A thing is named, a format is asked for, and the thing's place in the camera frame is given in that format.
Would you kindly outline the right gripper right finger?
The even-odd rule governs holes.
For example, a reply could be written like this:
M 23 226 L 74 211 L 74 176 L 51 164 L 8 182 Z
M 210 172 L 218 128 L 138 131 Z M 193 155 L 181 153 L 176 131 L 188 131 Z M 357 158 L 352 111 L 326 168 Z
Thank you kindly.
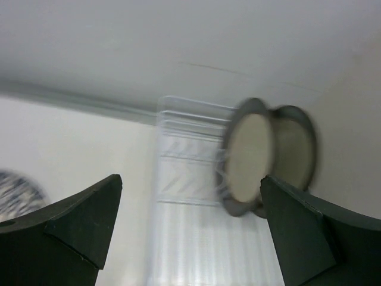
M 261 181 L 285 285 L 380 285 L 380 220 L 273 176 Z

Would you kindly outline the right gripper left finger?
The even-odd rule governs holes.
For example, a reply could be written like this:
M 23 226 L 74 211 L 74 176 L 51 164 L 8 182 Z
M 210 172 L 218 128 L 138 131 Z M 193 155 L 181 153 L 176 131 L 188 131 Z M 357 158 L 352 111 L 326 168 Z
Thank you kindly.
M 122 179 L 112 174 L 1 223 L 1 285 L 95 285 L 105 266 Z

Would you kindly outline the blue floral plate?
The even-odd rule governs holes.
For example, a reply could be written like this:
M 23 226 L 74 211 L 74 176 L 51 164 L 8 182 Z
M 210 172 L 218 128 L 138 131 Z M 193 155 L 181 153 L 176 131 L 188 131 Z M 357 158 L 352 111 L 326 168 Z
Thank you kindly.
M 1 170 L 1 222 L 47 205 L 44 190 L 33 179 L 12 170 Z

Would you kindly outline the grey rim plate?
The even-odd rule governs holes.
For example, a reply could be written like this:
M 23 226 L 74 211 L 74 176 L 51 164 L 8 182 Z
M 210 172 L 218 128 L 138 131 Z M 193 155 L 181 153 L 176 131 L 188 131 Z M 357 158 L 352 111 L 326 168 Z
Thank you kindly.
M 247 98 L 237 106 L 226 123 L 221 150 L 218 194 L 229 215 L 243 216 L 261 204 L 261 180 L 271 173 L 276 157 L 273 125 L 264 101 Z
M 300 191 L 308 191 L 318 163 L 318 138 L 309 114 L 294 105 L 271 110 L 276 162 L 271 174 Z

